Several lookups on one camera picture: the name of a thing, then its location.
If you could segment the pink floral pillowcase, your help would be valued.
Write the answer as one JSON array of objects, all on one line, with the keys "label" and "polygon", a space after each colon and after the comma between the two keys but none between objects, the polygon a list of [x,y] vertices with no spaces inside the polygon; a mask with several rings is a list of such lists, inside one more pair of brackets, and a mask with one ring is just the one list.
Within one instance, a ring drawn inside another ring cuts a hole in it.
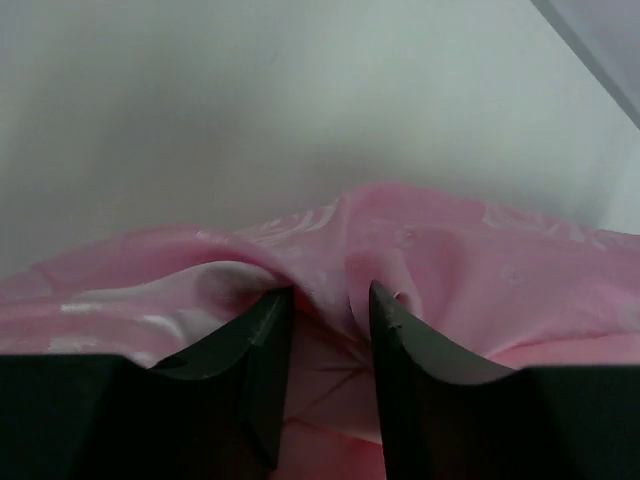
[{"label": "pink floral pillowcase", "polygon": [[237,233],[133,232],[35,264],[1,283],[1,350],[119,353],[151,366],[292,285],[275,475],[380,479],[373,281],[510,367],[639,360],[637,236],[398,185]]}]

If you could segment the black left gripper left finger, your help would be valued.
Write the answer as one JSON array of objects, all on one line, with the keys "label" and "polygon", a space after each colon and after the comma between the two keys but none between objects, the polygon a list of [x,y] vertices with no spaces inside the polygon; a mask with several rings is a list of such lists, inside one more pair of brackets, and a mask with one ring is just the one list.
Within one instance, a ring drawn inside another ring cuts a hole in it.
[{"label": "black left gripper left finger", "polygon": [[1,359],[5,479],[266,479],[276,469],[294,292],[152,368],[117,355]]}]

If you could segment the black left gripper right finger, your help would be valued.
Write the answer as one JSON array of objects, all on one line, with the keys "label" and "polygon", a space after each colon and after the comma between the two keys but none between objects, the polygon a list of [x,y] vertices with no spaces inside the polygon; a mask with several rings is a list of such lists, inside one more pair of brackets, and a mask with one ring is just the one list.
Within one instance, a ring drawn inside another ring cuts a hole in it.
[{"label": "black left gripper right finger", "polygon": [[639,370],[511,369],[450,340],[380,283],[369,327],[390,479],[635,479]]}]

